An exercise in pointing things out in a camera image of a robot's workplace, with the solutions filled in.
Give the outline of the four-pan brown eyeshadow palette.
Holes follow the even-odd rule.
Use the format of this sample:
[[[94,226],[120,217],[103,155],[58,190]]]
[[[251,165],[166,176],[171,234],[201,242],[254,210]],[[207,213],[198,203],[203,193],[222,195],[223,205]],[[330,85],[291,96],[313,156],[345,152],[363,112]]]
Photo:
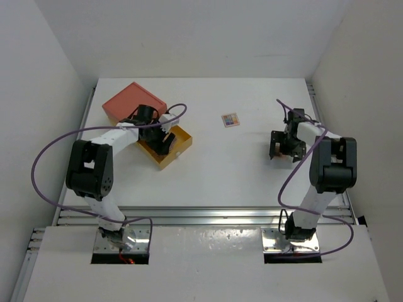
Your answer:
[[[284,155],[281,150],[280,150],[281,144],[280,143],[275,143],[273,145],[272,153],[271,153],[271,159],[285,159],[287,155]]]

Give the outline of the orange drawer box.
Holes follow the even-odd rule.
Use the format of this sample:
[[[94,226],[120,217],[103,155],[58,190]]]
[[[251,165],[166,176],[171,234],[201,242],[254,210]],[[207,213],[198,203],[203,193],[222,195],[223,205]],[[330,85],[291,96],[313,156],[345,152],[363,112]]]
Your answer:
[[[161,115],[167,111],[167,104],[136,82],[132,82],[118,94],[102,105],[107,117],[114,122],[128,118],[136,113],[139,105],[153,107]]]

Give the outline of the colourful square eyeshadow palette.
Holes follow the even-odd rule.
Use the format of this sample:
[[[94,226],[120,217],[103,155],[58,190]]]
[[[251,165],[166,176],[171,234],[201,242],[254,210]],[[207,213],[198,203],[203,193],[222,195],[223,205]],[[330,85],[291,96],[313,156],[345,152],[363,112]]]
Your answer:
[[[240,121],[236,113],[222,115],[222,121],[226,128],[240,125]]]

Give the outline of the long nude eyeshadow palette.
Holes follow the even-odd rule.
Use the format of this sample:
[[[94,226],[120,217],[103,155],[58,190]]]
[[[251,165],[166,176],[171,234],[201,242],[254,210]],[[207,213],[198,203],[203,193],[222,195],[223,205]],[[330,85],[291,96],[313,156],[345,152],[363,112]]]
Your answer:
[[[164,146],[167,154],[170,153],[170,151],[172,150],[175,141],[176,141],[176,135],[174,133],[170,133],[165,139]]]

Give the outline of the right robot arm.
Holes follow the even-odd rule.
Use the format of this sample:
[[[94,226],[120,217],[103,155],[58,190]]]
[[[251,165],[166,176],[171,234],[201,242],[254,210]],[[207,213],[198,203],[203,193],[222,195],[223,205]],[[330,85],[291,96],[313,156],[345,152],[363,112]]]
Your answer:
[[[302,108],[283,110],[285,129],[271,132],[269,157],[288,156],[296,169],[309,159],[310,187],[280,230],[285,239],[303,242],[314,236],[329,203],[356,184],[358,142],[328,131]]]

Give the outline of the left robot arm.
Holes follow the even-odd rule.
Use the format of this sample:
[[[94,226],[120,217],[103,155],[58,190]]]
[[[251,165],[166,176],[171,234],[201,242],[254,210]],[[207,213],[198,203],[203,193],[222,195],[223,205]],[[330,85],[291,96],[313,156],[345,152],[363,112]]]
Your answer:
[[[116,129],[73,143],[66,186],[87,202],[97,216],[101,236],[112,245],[122,249],[129,233],[126,217],[111,195],[114,156],[138,141],[145,142],[157,155],[167,155],[175,139],[171,128],[178,123],[174,114],[159,114],[155,108],[141,104],[119,121]]]

